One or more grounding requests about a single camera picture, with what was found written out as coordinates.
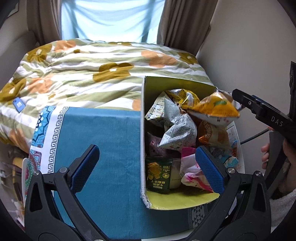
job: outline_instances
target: person's arm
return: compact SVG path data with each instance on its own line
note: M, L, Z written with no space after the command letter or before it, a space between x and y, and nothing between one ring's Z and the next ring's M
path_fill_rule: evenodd
M270 199L271 231L280 224L296 200L296 149L287 140L283 142L283 149L291 166L286 178L278 186L276 194ZM269 158L269 144L263 146L261 151L265 153L262 157L262 168L266 169Z

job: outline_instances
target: black cable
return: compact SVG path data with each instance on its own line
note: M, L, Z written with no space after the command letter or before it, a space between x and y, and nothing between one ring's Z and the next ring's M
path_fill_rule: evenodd
M242 141L240 144L242 145L242 144L244 144L244 143L246 143L246 142L249 142L249 141L251 141L251 140L253 140L253 139L255 139L255 138L257 138L257 137L263 135L264 133L266 133L266 132L268 132L268 131L269 131L269 129L267 128L267 129L265 129L264 131L261 131L260 133L258 133L258 134L256 134L256 135L254 135L254 136L252 136L252 137L250 137L250 138L248 138L248 139Z

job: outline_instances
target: blue gripper pad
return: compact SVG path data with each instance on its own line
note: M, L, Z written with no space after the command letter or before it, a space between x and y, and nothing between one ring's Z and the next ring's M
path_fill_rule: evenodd
M196 149L195 160L213 191L221 195L224 191L224 177L217 170L216 165L214 165L213 162L216 163L216 160L212 154L204 146L200 146Z
M73 173L70 186L73 193L82 191L82 188L99 160L99 155L99 148L94 146Z

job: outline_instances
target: brown curtain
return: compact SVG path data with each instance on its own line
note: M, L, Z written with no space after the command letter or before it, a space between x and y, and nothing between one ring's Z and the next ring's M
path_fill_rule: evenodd
M210 31L218 0L165 0L157 44L196 55Z
M27 0L28 29L40 45L61 39L62 0Z

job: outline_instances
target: bed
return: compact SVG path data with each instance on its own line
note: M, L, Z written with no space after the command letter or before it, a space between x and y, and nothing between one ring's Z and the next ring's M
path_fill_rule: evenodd
M0 140L28 153L47 105L139 111L144 76L212 84L195 56L161 45L71 39L40 46L0 91ZM20 113L16 97L25 104Z

